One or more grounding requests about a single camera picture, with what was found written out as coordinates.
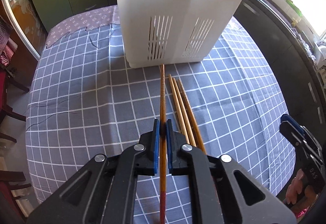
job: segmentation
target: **ventilation slot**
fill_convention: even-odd
[[[171,23],[172,16],[151,16],[148,37],[148,60],[164,58]]]
[[[198,18],[183,52],[183,57],[195,57],[200,50],[214,20]]]

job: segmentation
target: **chopstick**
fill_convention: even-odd
[[[191,123],[191,125],[192,125],[192,127],[194,129],[195,139],[197,141],[198,147],[205,153],[205,155],[207,155],[206,150],[205,150],[205,145],[204,145],[202,136],[200,134],[200,131],[199,131],[199,128],[198,128],[194,113],[193,113],[193,111],[191,109],[187,94],[185,92],[185,89],[184,89],[180,79],[178,79],[178,83],[179,83],[179,89],[181,91],[181,95],[183,97],[185,106],[186,106],[186,108],[188,110],[188,116],[189,116],[189,119],[190,119],[190,123]]]
[[[166,203],[166,106],[165,106],[165,70],[161,70],[160,91],[160,224],[165,224]]]
[[[180,104],[179,104],[177,92],[175,91],[175,86],[173,84],[173,80],[172,80],[171,74],[169,74],[169,81],[170,81],[170,86],[171,86],[171,90],[172,90],[172,95],[173,95],[173,100],[174,100],[175,108],[176,108],[177,114],[178,114],[178,119],[179,119],[179,124],[180,124],[180,128],[181,128],[181,133],[185,135],[185,139],[186,139],[187,143],[190,144],[189,138],[188,138],[187,129],[185,127],[185,122],[184,122],[184,119],[183,119],[183,116],[182,116],[182,111],[181,111],[181,108],[180,108]]]
[[[193,135],[192,130],[191,130],[191,125],[190,125],[190,122],[189,122],[189,118],[188,118],[187,112],[185,110],[185,105],[183,104],[177,82],[176,82],[175,78],[172,78],[172,80],[173,80],[174,88],[175,88],[175,90],[177,92],[177,97],[178,97],[179,105],[180,105],[180,108],[181,108],[182,116],[183,116],[183,119],[184,119],[184,122],[185,122],[185,126],[186,126],[186,129],[187,129],[187,134],[188,134],[188,138],[189,138],[189,141],[190,141],[190,145],[193,145],[194,147],[196,147],[195,138],[194,138],[194,135]]]

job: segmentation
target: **white container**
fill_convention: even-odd
[[[211,51],[241,0],[117,0],[132,68],[198,62]]]

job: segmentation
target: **tiled floor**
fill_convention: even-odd
[[[11,106],[15,112],[25,115],[28,94],[25,94],[12,85],[9,85],[7,94],[7,104]],[[2,163],[2,168],[6,168],[7,170],[24,172],[26,177],[25,183],[31,183],[25,146],[25,124],[25,122],[9,116],[4,118],[4,121],[0,125],[0,132],[14,137],[17,139],[17,143],[14,144],[11,141],[0,139],[0,163]],[[20,203],[24,207],[26,213],[29,214],[37,207],[38,201],[33,188],[27,188],[22,191],[23,194],[28,195],[26,195],[24,199],[18,201],[18,203]]]

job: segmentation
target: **silver handle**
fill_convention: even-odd
[[[92,9],[92,8],[94,8],[95,6],[96,6],[96,4],[94,4],[94,5],[91,6],[91,7],[86,8],[85,11],[88,11],[88,10]]]

